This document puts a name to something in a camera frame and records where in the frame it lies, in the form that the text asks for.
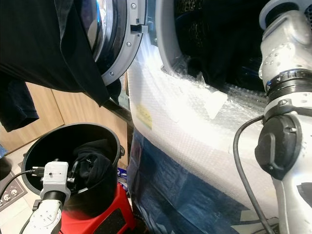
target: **yellow label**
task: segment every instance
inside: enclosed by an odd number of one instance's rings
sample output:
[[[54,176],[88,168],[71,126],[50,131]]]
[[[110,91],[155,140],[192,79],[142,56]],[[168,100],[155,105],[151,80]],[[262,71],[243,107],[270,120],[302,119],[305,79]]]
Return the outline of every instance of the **yellow label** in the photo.
[[[152,116],[150,115],[149,111],[143,106],[138,105],[136,106],[136,117],[141,120],[149,129],[152,129]]]

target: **black cable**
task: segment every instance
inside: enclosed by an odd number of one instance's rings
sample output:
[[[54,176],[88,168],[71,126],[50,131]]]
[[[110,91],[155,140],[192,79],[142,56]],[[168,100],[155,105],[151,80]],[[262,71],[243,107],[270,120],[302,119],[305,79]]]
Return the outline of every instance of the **black cable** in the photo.
[[[1,190],[0,198],[2,198],[2,196],[3,196],[3,194],[4,194],[5,190],[6,190],[6,188],[10,185],[10,183],[12,183],[13,180],[15,180],[17,177],[19,177],[19,176],[22,175],[22,174],[31,174],[33,171],[34,171],[34,170],[28,170],[28,171],[24,171],[24,172],[18,173],[18,174],[16,174],[15,176],[13,176],[13,177],[9,180],[9,182],[7,182],[7,183],[5,184],[5,186],[3,187],[3,189]]]
[[[27,224],[29,223],[30,217],[28,218],[28,220],[26,221],[26,223],[24,224],[24,226],[21,228],[19,234],[23,234],[23,232],[25,231],[25,228],[27,226]]]
[[[259,116],[257,118],[253,118],[252,120],[249,120],[248,122],[244,123],[236,132],[235,137],[234,137],[234,142],[233,142],[233,154],[234,154],[234,160],[235,160],[235,164],[239,173],[239,176],[244,184],[244,187],[246,189],[246,192],[249,196],[250,201],[253,204],[253,207],[264,227],[264,229],[266,230],[267,234],[275,234],[275,232],[273,231],[273,229],[271,228],[271,226],[269,225],[267,219],[265,218],[263,211],[261,210],[261,207],[257,201],[257,199],[254,196],[254,193],[249,185],[249,182],[246,178],[246,175],[244,173],[242,164],[240,162],[240,158],[239,158],[239,153],[238,153],[238,141],[239,141],[239,137],[241,135],[241,133],[251,124],[256,123],[260,120],[262,120],[264,118],[264,116]]]

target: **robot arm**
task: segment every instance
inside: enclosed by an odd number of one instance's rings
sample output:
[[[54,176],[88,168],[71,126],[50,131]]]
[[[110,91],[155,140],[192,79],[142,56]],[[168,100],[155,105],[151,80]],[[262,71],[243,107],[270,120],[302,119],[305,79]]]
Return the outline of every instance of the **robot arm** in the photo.
[[[61,212],[70,197],[67,188],[67,162],[53,161],[44,167],[42,202],[29,218],[23,234],[58,234],[61,228]]]
[[[272,0],[260,16],[268,28],[259,76],[269,104],[255,155],[273,178],[280,232],[308,234],[312,233],[312,31],[299,11],[308,1],[291,2]]]

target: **wooden panel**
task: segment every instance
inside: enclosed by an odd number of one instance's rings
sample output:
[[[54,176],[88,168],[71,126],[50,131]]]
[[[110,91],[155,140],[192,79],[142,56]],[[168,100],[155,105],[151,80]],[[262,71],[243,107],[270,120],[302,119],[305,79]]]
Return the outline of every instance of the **wooden panel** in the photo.
[[[33,98],[39,119],[9,133],[0,125],[0,144],[8,151],[18,149],[64,124],[52,90],[30,83],[27,86]]]
[[[65,124],[90,122],[111,129],[125,148],[125,156],[119,160],[119,167],[128,165],[127,123],[82,93],[66,93],[53,90]]]

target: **red stool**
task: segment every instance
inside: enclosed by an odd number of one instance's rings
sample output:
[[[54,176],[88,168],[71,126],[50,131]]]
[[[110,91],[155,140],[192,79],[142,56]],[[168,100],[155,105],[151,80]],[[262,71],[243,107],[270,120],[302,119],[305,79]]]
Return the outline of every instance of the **red stool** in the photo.
[[[113,203],[99,216],[87,220],[78,220],[71,218],[66,214],[66,211],[63,211],[60,234],[123,234],[126,231],[132,231],[135,226],[136,221],[126,192],[118,183]]]

